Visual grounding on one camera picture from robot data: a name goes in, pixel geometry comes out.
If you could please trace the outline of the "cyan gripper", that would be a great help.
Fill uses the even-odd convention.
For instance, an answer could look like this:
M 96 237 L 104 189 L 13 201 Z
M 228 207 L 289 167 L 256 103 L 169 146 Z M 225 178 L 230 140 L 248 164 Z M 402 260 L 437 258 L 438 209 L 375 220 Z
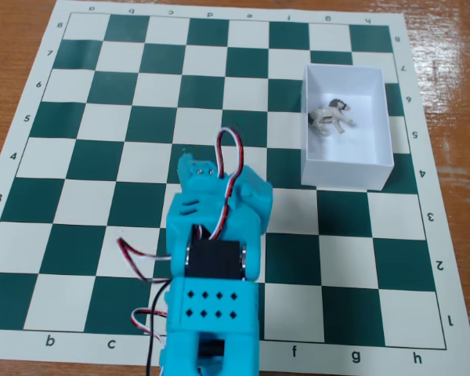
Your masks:
M 243 236 L 244 227 L 259 234 L 266 232 L 273 206 L 273 186 L 245 165 L 234 184 L 234 177 L 213 161 L 194 160 L 184 153 L 178 160 L 177 174 L 181 191 L 171 203 L 166 217 L 168 232 L 230 232 Z

